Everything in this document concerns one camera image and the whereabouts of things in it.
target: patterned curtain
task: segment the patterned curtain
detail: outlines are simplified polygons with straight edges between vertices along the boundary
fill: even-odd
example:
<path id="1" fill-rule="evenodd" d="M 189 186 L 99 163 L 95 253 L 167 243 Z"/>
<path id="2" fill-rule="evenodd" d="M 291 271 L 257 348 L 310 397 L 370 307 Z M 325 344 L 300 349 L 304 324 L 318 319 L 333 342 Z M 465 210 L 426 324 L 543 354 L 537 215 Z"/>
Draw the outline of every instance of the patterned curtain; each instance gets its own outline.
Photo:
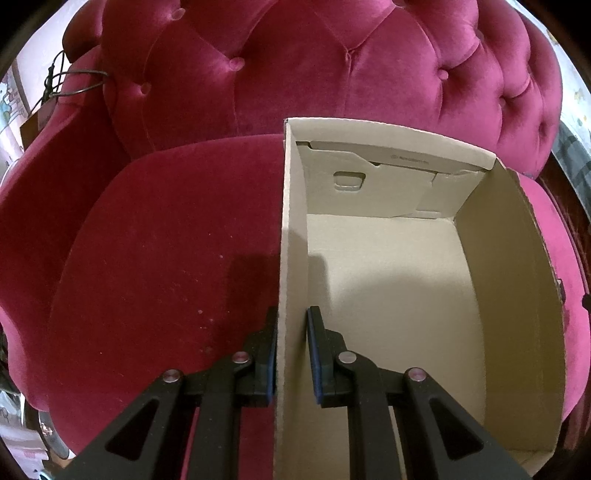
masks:
<path id="1" fill-rule="evenodd" d="M 0 162 L 10 165 L 22 156 L 20 127 L 27 118 L 11 67 L 0 80 Z"/>

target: open cardboard box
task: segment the open cardboard box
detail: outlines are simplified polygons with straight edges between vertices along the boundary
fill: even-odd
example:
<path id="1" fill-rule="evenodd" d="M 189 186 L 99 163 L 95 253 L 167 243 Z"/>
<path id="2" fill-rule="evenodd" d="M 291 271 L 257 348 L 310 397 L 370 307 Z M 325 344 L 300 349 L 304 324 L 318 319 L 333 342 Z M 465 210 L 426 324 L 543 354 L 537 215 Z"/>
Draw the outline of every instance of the open cardboard box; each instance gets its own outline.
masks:
<path id="1" fill-rule="evenodd" d="M 424 368 L 529 472 L 564 397 L 562 305 L 516 175 L 489 151 L 350 119 L 285 123 L 275 478 L 349 478 L 316 405 L 305 312 L 377 366 Z"/>

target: pink velvet upholstery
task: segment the pink velvet upholstery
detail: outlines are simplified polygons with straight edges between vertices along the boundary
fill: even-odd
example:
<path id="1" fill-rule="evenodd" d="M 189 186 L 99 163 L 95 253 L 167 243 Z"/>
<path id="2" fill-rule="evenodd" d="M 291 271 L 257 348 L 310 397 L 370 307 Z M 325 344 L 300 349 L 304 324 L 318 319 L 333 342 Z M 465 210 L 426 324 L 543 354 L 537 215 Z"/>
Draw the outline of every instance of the pink velvet upholstery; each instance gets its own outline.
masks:
<path id="1" fill-rule="evenodd" d="M 60 346 L 48 357 L 50 411 L 74 451 L 164 370 L 199 371 L 240 349 L 277 305 L 282 140 L 231 138 L 148 155 L 96 202 L 49 331 Z M 246 442 L 251 472 L 270 471 L 272 416 L 271 408 L 243 417 L 250 434 L 242 441 L 255 437 Z"/>
<path id="2" fill-rule="evenodd" d="M 96 65 L 96 51 L 80 68 Z M 66 88 L 95 82 L 72 76 Z M 45 130 L 0 190 L 0 321 L 10 373 L 47 409 L 46 326 L 61 270 L 90 207 L 129 161 L 100 90 L 60 99 Z"/>
<path id="3" fill-rule="evenodd" d="M 574 248 L 558 210 L 544 189 L 523 175 L 519 182 L 527 195 L 538 222 L 548 254 L 564 285 L 564 344 L 566 347 L 566 392 L 563 419 L 577 404 L 589 379 L 591 362 L 591 333 L 589 314 L 581 305 L 585 294 L 583 274 Z"/>
<path id="4" fill-rule="evenodd" d="M 536 176 L 557 131 L 558 62 L 503 0 L 90 3 L 132 158 L 336 116 L 448 135 Z"/>
<path id="5" fill-rule="evenodd" d="M 276 303 L 284 118 L 434 131 L 530 176 L 558 126 L 554 53 L 504 0 L 90 0 L 64 48 L 110 78 L 60 105 L 0 193 L 0 305 L 17 384 L 76 452 Z M 242 435 L 258 480 L 265 415 Z"/>

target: metal pin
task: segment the metal pin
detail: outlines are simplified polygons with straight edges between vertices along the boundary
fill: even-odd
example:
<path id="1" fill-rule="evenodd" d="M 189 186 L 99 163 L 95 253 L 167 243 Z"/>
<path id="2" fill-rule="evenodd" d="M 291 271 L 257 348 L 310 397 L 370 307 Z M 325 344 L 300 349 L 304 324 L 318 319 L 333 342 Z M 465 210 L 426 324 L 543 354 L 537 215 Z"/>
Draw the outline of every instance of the metal pin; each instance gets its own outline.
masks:
<path id="1" fill-rule="evenodd" d="M 348 350 L 339 353 L 339 361 L 342 364 L 352 364 L 357 360 L 357 355 L 353 352 L 349 352 Z"/>
<path id="2" fill-rule="evenodd" d="M 177 370 L 176 368 L 166 370 L 166 372 L 162 374 L 162 380 L 164 380 L 165 383 L 175 383 L 178 382 L 180 379 L 181 371 Z"/>
<path id="3" fill-rule="evenodd" d="M 245 364 L 250 359 L 251 356 L 248 355 L 248 352 L 236 352 L 234 355 L 232 355 L 232 362 L 239 365 Z"/>
<path id="4" fill-rule="evenodd" d="M 408 377 L 415 382 L 422 382 L 427 378 L 427 372 L 422 368 L 414 367 L 408 371 Z"/>

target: tufted velvet backrest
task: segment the tufted velvet backrest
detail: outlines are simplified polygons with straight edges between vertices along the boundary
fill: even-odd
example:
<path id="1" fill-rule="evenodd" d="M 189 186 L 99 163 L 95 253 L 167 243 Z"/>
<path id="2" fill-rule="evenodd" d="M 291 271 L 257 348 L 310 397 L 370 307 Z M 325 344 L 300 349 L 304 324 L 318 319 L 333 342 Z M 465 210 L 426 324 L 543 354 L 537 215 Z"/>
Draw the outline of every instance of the tufted velvet backrest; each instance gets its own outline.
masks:
<path id="1" fill-rule="evenodd" d="M 91 0 L 77 22 L 64 45 L 100 44 L 132 158 L 336 116 L 448 135 L 536 176 L 557 131 L 558 63 L 505 0 Z"/>

